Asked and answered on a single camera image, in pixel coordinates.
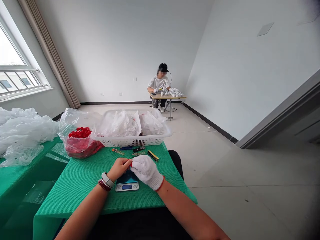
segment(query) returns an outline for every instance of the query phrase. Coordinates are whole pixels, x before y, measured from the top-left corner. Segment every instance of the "table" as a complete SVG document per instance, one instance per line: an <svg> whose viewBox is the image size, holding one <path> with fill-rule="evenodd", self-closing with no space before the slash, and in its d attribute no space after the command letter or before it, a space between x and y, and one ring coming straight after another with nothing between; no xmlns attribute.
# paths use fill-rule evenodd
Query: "table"
<svg viewBox="0 0 320 240"><path fill-rule="evenodd" d="M169 105L170 106L170 117L168 117L168 119L170 119L170 121L171 121L171 119L173 119L173 117L171 117L171 100L172 99L180 99L180 98L186 99L187 98L185 96L182 96L182 97L172 97L171 95L170 96L161 96L161 92L156 93L156 95L152 95L152 93L154 93L154 92L149 91L149 90L148 90L148 93L149 93L149 95L151 96L151 98L153 100L156 100L156 99L169 99L169 103L167 104L165 110L167 109L167 107Z"/></svg>
<svg viewBox="0 0 320 240"><path fill-rule="evenodd" d="M59 137L27 166L0 168L0 238L32 239L33 218L69 159Z"/></svg>
<svg viewBox="0 0 320 240"><path fill-rule="evenodd" d="M114 161L121 155L112 152L112 148L102 148L86 159L71 158L58 181L36 213L33 222L33 239L52 239L64 218L69 218L82 200L97 184L101 173L108 172ZM159 157L157 168L168 182L185 193L193 202L197 199L184 183L175 168L164 143L146 146L145 152L152 151ZM123 157L131 158L132 150L124 150ZM83 181L74 181L82 176ZM102 214L125 212L141 208L164 207L163 201L150 187L139 181L139 190L116 192L111 190Z"/></svg>

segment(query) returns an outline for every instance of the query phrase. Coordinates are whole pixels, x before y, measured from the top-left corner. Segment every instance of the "red bracelet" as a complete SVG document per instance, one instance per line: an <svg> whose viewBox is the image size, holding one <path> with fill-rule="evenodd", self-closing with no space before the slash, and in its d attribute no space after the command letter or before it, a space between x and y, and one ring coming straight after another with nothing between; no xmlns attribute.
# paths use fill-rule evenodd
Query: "red bracelet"
<svg viewBox="0 0 320 240"><path fill-rule="evenodd" d="M109 191L111 190L111 188L110 188L107 184L105 184L105 183L103 182L102 178L100 178L100 180L98 181L98 183L99 183L99 185L100 185L104 190L106 190L107 192L109 192Z"/></svg>

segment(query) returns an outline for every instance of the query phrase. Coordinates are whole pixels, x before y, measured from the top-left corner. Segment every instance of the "hand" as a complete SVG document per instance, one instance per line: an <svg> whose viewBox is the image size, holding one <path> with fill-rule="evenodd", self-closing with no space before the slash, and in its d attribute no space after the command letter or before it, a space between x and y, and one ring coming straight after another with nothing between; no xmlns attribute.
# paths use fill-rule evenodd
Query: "hand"
<svg viewBox="0 0 320 240"><path fill-rule="evenodd" d="M115 182L122 174L129 170L131 163L132 159L117 158L112 168L107 173L107 177L110 178L112 182Z"/></svg>
<svg viewBox="0 0 320 240"><path fill-rule="evenodd" d="M156 164L148 155L134 157L130 170L154 191L157 191L163 183L164 176L159 173Z"/></svg>

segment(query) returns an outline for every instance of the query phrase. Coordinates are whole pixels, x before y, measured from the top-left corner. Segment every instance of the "white glove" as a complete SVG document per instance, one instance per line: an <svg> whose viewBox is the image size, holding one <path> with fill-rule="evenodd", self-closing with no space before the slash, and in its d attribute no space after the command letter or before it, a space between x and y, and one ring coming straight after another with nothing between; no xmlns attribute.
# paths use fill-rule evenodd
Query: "white glove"
<svg viewBox="0 0 320 240"><path fill-rule="evenodd" d="M153 191L157 191L163 183L164 176L159 173L156 164L148 155L134 157L130 170Z"/></svg>

